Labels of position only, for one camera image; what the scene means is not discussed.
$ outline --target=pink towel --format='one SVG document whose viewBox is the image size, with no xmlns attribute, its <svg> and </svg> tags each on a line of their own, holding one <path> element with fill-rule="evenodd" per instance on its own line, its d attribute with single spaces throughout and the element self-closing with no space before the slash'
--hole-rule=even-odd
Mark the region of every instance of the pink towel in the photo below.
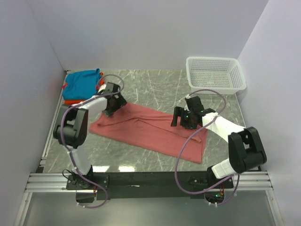
<svg viewBox="0 0 301 226">
<path fill-rule="evenodd" d="M 186 139 L 194 132 L 182 126 L 171 127 L 173 116 L 147 107 L 127 103 L 110 118 L 104 114 L 90 126 L 90 132 L 130 145 L 177 157 Z M 201 163 L 207 130 L 187 145 L 182 159 Z"/>
</svg>

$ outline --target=white wall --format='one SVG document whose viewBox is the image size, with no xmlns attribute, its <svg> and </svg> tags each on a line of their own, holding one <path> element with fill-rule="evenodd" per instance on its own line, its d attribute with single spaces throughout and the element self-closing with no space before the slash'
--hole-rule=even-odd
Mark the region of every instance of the white wall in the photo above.
<svg viewBox="0 0 301 226">
<path fill-rule="evenodd" d="M 0 0 L 0 225 L 12 225 L 42 156 L 63 69 L 24 0 Z"/>
<path fill-rule="evenodd" d="M 28 0 L 64 69 L 237 58 L 268 0 Z"/>
<path fill-rule="evenodd" d="M 238 97 L 259 130 L 288 226 L 301 222 L 301 1 L 270 0 L 239 56 L 247 91 Z"/>
</svg>

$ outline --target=gray marble surface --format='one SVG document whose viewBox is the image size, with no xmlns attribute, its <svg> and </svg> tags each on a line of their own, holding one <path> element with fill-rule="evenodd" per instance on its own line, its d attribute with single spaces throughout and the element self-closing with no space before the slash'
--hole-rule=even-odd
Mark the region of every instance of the gray marble surface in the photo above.
<svg viewBox="0 0 301 226">
<path fill-rule="evenodd" d="M 117 74 L 125 81 L 122 95 L 128 102 L 172 114 L 175 106 L 185 106 L 184 98 L 190 93 L 186 70 L 103 70 L 104 74 Z M 107 81 L 119 83 L 117 78 Z M 205 108 L 220 109 L 223 102 L 218 95 L 201 94 Z M 236 95 L 227 95 L 227 107 L 221 116 L 244 126 L 244 120 Z M 100 114 L 90 119 L 94 122 Z M 118 171 L 172 171 L 176 158 L 124 144 L 95 134 L 88 134 L 86 155 L 96 172 Z M 201 164 L 181 160 L 178 170 L 206 170 L 228 157 L 228 144 L 209 131 Z M 44 173 L 58 173 L 71 169 L 71 163 L 63 146 L 51 140 Z"/>
</svg>

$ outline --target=laundry basket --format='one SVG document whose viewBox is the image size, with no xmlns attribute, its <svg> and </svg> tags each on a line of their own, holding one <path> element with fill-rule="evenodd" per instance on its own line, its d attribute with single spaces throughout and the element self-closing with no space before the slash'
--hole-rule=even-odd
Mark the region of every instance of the laundry basket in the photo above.
<svg viewBox="0 0 301 226">
<path fill-rule="evenodd" d="M 246 88 L 238 60 L 221 57 L 189 57 L 186 71 L 191 91 L 213 89 L 221 94 L 234 94 Z"/>
</svg>

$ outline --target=blue cloth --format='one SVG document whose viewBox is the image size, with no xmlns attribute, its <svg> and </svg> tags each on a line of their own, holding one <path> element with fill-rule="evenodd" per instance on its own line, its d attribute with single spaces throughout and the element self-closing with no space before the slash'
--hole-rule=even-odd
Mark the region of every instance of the blue cloth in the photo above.
<svg viewBox="0 0 301 226">
<path fill-rule="evenodd" d="M 68 86 L 63 90 L 65 100 L 86 100 L 97 93 L 96 86 L 101 75 L 100 70 L 90 70 L 69 74 L 66 78 Z"/>
</svg>

